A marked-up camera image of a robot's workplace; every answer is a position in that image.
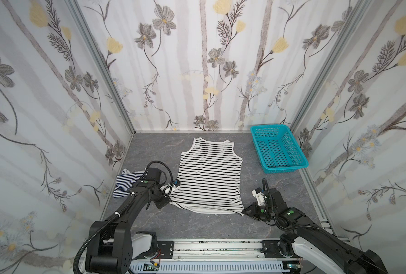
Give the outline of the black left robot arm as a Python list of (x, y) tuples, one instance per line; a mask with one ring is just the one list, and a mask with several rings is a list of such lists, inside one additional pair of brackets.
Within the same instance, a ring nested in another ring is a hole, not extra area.
[(151, 161), (143, 174), (128, 189), (129, 196), (108, 218), (96, 221), (89, 230), (88, 238), (76, 253), (73, 273), (80, 274), (79, 263), (85, 254), (84, 268), (98, 274), (125, 274), (133, 259), (131, 228), (142, 209), (155, 203), (162, 209), (170, 201), (173, 186), (171, 169), (161, 161)]

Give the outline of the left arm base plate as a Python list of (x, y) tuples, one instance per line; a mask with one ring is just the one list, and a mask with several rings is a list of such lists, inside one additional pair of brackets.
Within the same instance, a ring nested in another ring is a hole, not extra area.
[(174, 241), (160, 241), (153, 245), (148, 251), (138, 255), (136, 259), (172, 259), (174, 250)]

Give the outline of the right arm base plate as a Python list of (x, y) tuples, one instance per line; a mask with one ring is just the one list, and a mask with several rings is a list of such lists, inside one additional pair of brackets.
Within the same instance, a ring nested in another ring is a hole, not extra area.
[(300, 259), (287, 241), (263, 240), (261, 244), (261, 253), (266, 259)]

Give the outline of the blue white striped tank top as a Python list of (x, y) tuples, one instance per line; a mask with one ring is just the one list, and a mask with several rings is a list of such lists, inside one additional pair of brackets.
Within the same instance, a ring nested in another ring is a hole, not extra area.
[(122, 169), (116, 177), (113, 198), (122, 198), (129, 195), (128, 190), (141, 178), (144, 171), (131, 172), (128, 169)]

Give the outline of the teal plastic basket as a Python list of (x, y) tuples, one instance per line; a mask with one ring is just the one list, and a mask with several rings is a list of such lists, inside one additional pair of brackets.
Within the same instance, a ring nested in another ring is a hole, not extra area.
[(309, 166), (288, 126), (256, 125), (250, 128), (250, 132), (264, 173), (294, 172)]

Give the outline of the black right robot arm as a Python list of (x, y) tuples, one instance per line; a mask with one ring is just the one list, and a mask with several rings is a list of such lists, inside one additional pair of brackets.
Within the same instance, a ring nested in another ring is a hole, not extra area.
[(243, 214), (283, 234), (276, 250), (284, 258), (304, 258), (326, 274), (386, 274), (380, 256), (372, 250), (362, 251), (338, 239), (312, 221), (303, 211), (289, 207), (281, 193), (262, 179), (258, 188), (262, 203), (254, 202)]

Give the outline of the black white striped tank top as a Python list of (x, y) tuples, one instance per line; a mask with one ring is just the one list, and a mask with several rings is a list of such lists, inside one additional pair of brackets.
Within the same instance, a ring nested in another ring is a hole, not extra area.
[(234, 151), (234, 142), (195, 138), (181, 153), (171, 204), (201, 214), (243, 215), (241, 169), (243, 159)]

